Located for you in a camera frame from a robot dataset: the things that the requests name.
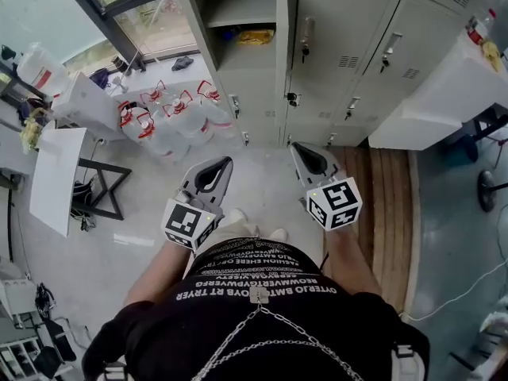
wooden floor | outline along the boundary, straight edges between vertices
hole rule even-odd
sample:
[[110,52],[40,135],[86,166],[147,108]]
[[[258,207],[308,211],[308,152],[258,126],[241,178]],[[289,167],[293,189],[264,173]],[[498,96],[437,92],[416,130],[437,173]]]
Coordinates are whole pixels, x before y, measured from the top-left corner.
[[353,231],[381,285],[385,301],[402,312],[413,233],[407,152],[358,147],[331,147],[329,150],[348,176],[355,178],[364,207]]

sneaker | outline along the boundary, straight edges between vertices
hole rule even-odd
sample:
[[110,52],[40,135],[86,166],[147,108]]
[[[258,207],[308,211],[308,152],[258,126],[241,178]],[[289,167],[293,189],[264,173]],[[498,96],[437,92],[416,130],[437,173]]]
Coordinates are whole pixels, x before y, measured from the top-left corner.
[[277,229],[272,234],[268,240],[278,241],[279,243],[285,243],[287,241],[287,231],[285,229]]
[[247,216],[240,209],[233,209],[229,212],[229,224],[236,223],[240,220],[247,221]]

plastic water bottle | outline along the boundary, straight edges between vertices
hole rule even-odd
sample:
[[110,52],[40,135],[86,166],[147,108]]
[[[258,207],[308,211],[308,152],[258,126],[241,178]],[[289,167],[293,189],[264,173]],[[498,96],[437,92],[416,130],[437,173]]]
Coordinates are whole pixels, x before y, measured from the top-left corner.
[[121,130],[128,138],[139,144],[139,136],[143,133],[143,129],[137,118],[148,111],[143,107],[139,107],[139,103],[136,102],[123,102],[118,109],[120,110]]
[[175,96],[167,91],[166,85],[164,85],[162,80],[157,83],[152,93],[140,94],[141,102],[148,107],[151,114],[162,111],[163,107],[170,105],[174,98]]
[[144,119],[141,122],[143,133],[139,136],[143,146],[153,154],[168,156],[174,161],[180,161],[187,154],[188,141],[165,122],[159,112],[153,116],[149,112],[147,114],[147,117],[145,117],[146,114],[138,117],[138,119]]
[[[202,91],[202,87],[205,83],[210,86]],[[226,138],[236,136],[237,132],[235,131],[231,114],[219,107],[221,96],[217,88],[211,83],[203,80],[199,84],[197,92],[202,96],[199,101],[199,110],[210,121],[214,127],[214,131]]]
[[17,74],[48,96],[62,94],[71,84],[69,72],[40,42],[32,43],[17,67]]
[[488,10],[488,14],[482,20],[478,20],[476,24],[468,31],[469,38],[475,43],[479,44],[482,40],[485,40],[495,21],[495,12],[493,9]]
[[180,98],[173,100],[169,106],[164,106],[167,115],[166,122],[186,137],[190,144],[198,147],[213,136],[210,123],[199,110],[199,104],[192,100],[188,91],[184,90]]

window sill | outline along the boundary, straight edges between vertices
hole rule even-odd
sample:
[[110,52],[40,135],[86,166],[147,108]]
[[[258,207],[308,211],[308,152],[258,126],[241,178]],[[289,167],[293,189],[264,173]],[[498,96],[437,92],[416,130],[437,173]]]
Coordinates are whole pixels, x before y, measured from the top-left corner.
[[119,102],[126,100],[139,102],[141,93],[153,91],[157,83],[162,80],[171,94],[180,94],[187,89],[194,96],[199,82],[204,79],[211,80],[211,76],[201,54],[189,55],[189,58],[194,62],[181,71],[171,70],[178,58],[149,63],[146,65],[145,72],[133,71],[130,76],[125,76],[121,81],[123,86],[129,88],[129,91],[124,94],[120,87],[113,85],[113,79],[120,75],[115,72],[109,77],[111,87],[106,88],[106,93],[113,92],[111,96]]

black t-shirt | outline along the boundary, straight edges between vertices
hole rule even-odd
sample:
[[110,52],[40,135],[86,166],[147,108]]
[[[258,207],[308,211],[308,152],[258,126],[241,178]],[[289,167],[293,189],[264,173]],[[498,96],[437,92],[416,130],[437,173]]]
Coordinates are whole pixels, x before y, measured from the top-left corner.
[[[124,308],[88,348],[83,358],[86,378],[94,379],[103,363],[125,355],[136,381],[192,379],[258,308],[256,298],[251,302],[253,287],[268,293],[263,306],[330,348],[362,379],[391,379],[391,349],[394,342],[408,338],[394,309],[377,295],[346,293],[298,249],[256,238],[225,241],[198,256],[164,302]],[[280,319],[259,312],[247,321],[219,360],[252,344],[274,342],[231,357],[206,379],[351,379],[318,347],[295,344],[309,341],[308,336]],[[426,339],[416,336],[427,361]]]

